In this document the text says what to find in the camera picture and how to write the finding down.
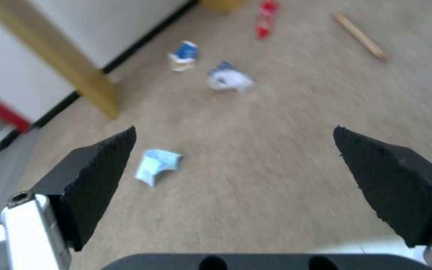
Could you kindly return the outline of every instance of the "light blue paper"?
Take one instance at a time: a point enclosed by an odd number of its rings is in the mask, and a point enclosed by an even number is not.
[[[182,155],[160,149],[148,149],[142,154],[142,160],[135,177],[149,186],[156,184],[156,176],[162,171],[178,169]]]

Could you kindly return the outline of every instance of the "black gripper pad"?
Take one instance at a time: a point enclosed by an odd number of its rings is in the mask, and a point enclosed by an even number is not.
[[[31,190],[49,197],[63,238],[80,251],[118,188],[136,142],[131,127],[95,145],[71,151]]]
[[[432,164],[407,147],[391,145],[338,126],[336,146],[378,217],[406,245],[432,238]]]

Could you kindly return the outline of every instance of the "wooden stick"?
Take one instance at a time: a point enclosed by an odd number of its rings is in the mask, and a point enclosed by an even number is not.
[[[376,45],[369,37],[363,34],[363,32],[357,29],[356,26],[354,26],[354,24],[343,14],[336,13],[334,14],[334,18],[378,59],[386,60],[388,58],[386,53],[384,53],[383,50],[378,47],[378,45]]]

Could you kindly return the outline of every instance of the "gray floor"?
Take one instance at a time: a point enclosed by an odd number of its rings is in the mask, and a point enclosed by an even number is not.
[[[7,198],[17,191],[38,137],[39,130],[32,130],[19,136],[9,147],[0,151],[0,212]]]

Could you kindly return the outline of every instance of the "trash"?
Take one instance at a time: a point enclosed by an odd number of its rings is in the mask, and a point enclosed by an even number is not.
[[[259,39],[267,38],[274,28],[274,22],[279,12],[279,3],[275,0],[265,0],[259,8],[256,17],[256,33]]]
[[[209,72],[208,84],[214,90],[236,89],[244,94],[254,85],[249,75],[238,71],[230,63],[222,61],[219,66]]]
[[[182,155],[180,154],[165,150],[148,149],[142,154],[142,160],[134,176],[136,179],[154,187],[156,176],[162,171],[177,170],[181,157]]]
[[[194,68],[199,55],[198,46],[191,41],[183,41],[180,48],[169,53],[169,65],[174,71],[186,71]]]
[[[378,47],[369,37],[357,29],[353,23],[341,13],[334,14],[334,18],[338,21],[344,29],[350,32],[356,39],[358,39],[376,58],[379,60],[387,60],[388,56],[382,49]]]

